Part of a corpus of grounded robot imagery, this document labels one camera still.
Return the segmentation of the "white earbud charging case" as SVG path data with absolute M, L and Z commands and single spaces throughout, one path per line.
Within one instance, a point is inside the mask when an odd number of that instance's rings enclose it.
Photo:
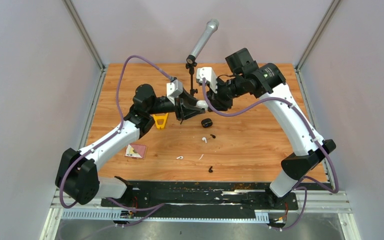
M 208 110 L 209 106 L 205 100 L 198 100 L 195 104 L 197 108 L 203 109 L 205 111 Z

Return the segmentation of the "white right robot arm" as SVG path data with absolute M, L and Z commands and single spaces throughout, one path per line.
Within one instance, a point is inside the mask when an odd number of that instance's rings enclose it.
M 320 162 L 329 160 L 337 145 L 311 125 L 276 64 L 259 65 L 247 48 L 225 60 L 231 71 L 228 80 L 221 80 L 210 67 L 201 67 L 196 82 L 202 88 L 209 87 L 204 99 L 208 108 L 220 116 L 235 117 L 263 104 L 277 121 L 292 147 L 292 153 L 281 161 L 281 171 L 265 195 L 266 204 L 278 209 L 285 203 L 285 195 Z

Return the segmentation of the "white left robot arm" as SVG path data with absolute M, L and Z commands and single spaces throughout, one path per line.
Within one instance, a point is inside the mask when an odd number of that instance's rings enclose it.
M 99 177 L 98 171 L 114 155 L 142 138 L 154 126 L 156 114 L 175 113 L 187 120 L 205 113 L 208 104 L 183 89 L 177 80 L 166 85 L 167 94 L 157 97 L 149 84 L 135 90 L 128 114 L 114 129 L 94 143 L 79 150 L 68 148 L 62 154 L 55 185 L 61 192 L 85 205 L 94 198 L 113 198 L 120 206 L 129 206 L 133 193 L 121 177 Z

